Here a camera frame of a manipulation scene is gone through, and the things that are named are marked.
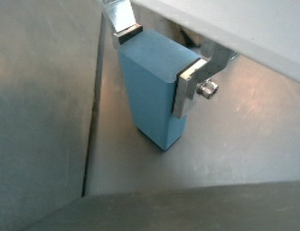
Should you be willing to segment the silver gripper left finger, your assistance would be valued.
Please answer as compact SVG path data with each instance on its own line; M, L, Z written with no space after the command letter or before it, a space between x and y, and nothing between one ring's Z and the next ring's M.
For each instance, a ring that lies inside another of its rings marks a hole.
M129 0L101 0L103 15L111 28L113 47L117 48L127 40L143 31L136 23Z

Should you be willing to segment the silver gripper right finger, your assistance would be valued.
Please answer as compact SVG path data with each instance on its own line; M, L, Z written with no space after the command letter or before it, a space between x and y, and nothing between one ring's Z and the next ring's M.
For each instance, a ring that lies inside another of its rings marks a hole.
M232 50L208 39L203 40L200 57L179 72L172 115L183 118L193 106L193 96L209 99L218 85L209 80L227 66Z

